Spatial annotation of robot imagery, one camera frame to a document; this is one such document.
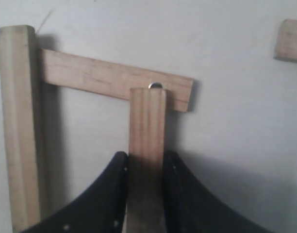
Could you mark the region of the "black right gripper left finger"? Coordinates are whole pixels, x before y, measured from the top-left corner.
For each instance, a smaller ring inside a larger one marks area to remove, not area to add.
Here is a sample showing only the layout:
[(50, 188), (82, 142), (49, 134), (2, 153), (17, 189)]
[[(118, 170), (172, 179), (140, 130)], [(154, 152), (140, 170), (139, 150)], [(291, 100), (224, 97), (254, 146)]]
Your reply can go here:
[(100, 176), (73, 202), (27, 233), (120, 233), (126, 213), (128, 156), (116, 152)]

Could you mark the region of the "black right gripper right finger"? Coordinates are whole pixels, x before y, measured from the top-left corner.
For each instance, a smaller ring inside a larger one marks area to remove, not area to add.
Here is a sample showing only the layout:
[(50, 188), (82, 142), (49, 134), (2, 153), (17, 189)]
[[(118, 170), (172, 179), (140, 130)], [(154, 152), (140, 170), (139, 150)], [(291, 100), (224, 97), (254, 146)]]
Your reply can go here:
[(174, 151), (164, 153), (162, 182), (169, 233), (267, 232), (214, 196)]

